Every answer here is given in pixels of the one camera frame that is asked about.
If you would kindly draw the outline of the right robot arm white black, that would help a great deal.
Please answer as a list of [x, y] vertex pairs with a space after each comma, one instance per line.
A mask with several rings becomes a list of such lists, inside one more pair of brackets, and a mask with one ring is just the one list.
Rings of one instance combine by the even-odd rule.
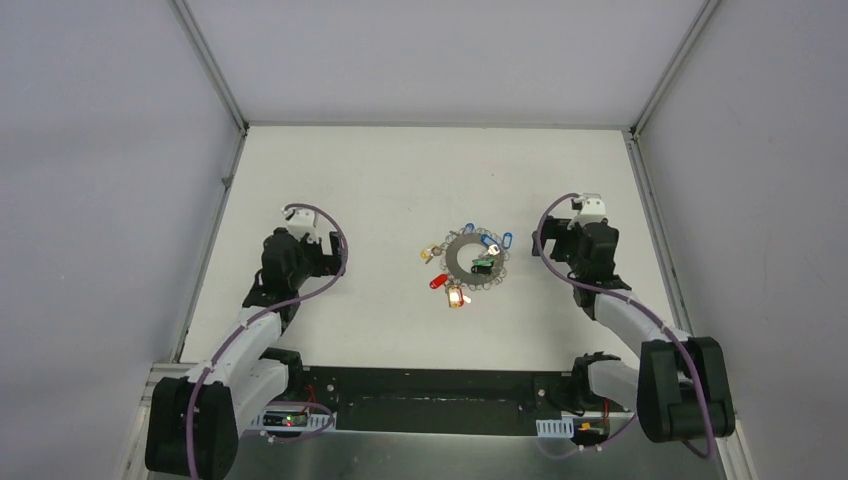
[[575, 360], [569, 400], [583, 410], [605, 399], [635, 412], [654, 443], [691, 443], [728, 437], [736, 412], [721, 345], [666, 325], [643, 305], [615, 272], [619, 232], [606, 221], [574, 224], [545, 216], [532, 234], [532, 255], [573, 289], [590, 320], [612, 331], [637, 356], [635, 367], [615, 355], [585, 354]]

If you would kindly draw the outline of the blue tagged key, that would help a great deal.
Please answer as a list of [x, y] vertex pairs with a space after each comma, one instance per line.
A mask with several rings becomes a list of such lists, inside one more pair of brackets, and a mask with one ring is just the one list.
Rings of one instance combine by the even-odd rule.
[[497, 256], [501, 253], [501, 247], [499, 243], [490, 235], [482, 234], [481, 242], [486, 247], [487, 252], [491, 256]]

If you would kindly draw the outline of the green tagged key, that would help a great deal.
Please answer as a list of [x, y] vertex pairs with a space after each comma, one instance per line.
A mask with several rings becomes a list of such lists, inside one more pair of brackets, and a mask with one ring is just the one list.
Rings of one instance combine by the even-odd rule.
[[492, 259], [475, 259], [472, 261], [471, 273], [475, 275], [491, 275], [494, 269]]

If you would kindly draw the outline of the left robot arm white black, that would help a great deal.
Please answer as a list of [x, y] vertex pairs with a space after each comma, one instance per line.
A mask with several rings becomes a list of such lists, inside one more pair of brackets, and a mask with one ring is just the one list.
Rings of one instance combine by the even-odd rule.
[[263, 242], [261, 267], [239, 314], [211, 356], [153, 389], [144, 462], [156, 473], [190, 479], [222, 479], [232, 468], [242, 434], [275, 398], [297, 402], [305, 378], [300, 357], [269, 355], [300, 305], [326, 291], [300, 289], [309, 278], [336, 283], [344, 273], [344, 234], [328, 235], [324, 253], [313, 228], [277, 228]]

